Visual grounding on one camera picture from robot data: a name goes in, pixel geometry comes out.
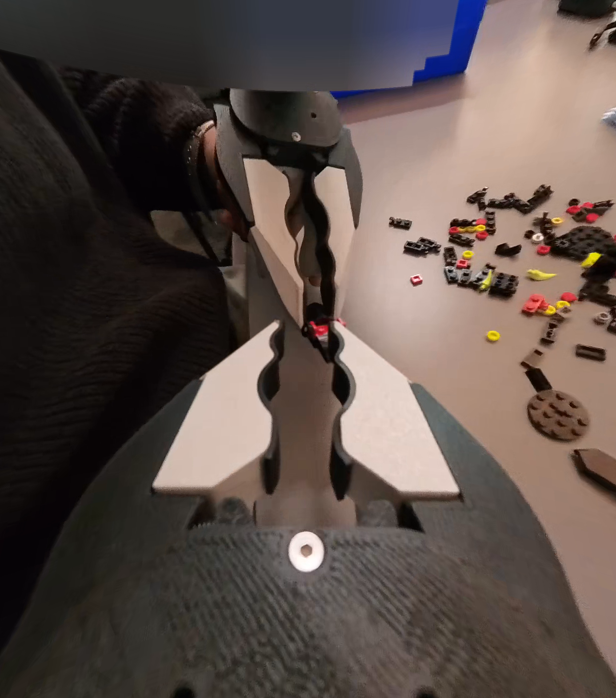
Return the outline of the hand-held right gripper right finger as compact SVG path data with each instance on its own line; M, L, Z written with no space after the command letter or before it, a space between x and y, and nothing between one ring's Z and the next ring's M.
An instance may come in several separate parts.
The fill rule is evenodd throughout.
M417 385L351 330L330 326L330 481L337 500L453 501L460 487L417 399Z

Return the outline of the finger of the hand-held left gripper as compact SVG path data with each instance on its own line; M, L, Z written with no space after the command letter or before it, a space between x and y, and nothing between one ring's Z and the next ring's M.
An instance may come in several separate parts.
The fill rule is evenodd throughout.
M303 231L298 271L304 282L303 325L341 315L347 298L356 231L346 172L326 167L308 174L301 188Z
M252 207L251 237L279 299L296 326L304 324L305 276L300 271L303 226L287 222L291 188L286 173L263 159L244 159Z

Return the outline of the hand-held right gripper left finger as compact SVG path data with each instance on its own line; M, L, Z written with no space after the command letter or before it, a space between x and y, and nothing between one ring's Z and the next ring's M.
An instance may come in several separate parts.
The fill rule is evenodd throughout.
M280 472L278 320L208 371L152 483L161 495L272 495Z

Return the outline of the small black red lego assembly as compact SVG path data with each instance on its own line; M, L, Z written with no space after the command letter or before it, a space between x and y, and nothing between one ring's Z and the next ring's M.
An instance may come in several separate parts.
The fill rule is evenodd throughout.
M325 314L323 305L319 302L309 303L304 312L304 325L301 333L320 353L326 363L332 363L334 351L330 345L331 324L337 322L346 327L342 318L329 317Z

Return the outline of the person's left forearm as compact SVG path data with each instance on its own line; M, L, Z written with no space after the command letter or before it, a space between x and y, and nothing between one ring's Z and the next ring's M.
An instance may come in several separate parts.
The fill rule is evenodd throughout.
M126 195L141 212L209 212L200 158L185 145L215 118L187 86L80 68L58 68Z

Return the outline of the black round lego plate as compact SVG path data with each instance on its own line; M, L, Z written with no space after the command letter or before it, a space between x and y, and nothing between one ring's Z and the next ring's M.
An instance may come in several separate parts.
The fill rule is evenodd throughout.
M583 403L556 389L545 389L532 396L527 403L527 416L537 432L555 441L576 441L591 424Z

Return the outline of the pile of loose lego pieces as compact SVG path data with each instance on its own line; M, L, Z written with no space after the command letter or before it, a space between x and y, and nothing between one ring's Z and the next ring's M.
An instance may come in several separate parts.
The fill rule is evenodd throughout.
M446 235L447 245L419 237L406 240L402 252L412 257L440 257L448 285L509 300L518 292L521 277L504 272L493 262L475 268L475 243L496 234L498 212L533 214L549 202L554 190L549 184L540 184L527 198L513 191L501 197L489 197L488 191L485 186L468 195L466 202L477 208L477 217L452 218ZM539 337L540 345L555 344L561 324L569 319L573 306L583 301L602 308L592 322L616 336L616 233L598 225L614 205L611 199L582 201L573 197L566 205L564 216L542 211L524 231L523 240L533 247L537 256L558 257L580 266L581 285L576 291L562 292L556 298L535 292L523 301L520 312L524 316L547 319Z

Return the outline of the person's left hand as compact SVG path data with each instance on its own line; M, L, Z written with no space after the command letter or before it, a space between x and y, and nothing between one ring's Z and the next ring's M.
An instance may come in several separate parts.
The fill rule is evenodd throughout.
M232 192L227 188L224 176L216 157L216 127L210 126L199 136L200 176L211 209L217 219L232 230L243 242L249 238L249 228L243 213L237 205Z

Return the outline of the grey wristband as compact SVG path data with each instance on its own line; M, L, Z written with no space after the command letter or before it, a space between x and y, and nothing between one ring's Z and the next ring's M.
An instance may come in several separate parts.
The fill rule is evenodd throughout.
M196 161L201 157L206 161L211 161L216 155L216 123L210 119L193 132L193 135L185 145L185 158L188 161Z

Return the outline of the blue plastic bin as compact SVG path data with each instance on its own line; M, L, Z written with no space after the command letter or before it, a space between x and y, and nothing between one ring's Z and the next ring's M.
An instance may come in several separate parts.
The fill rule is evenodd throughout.
M388 54L396 66L412 68L414 87L466 71L487 1L365 1L369 21L384 21Z

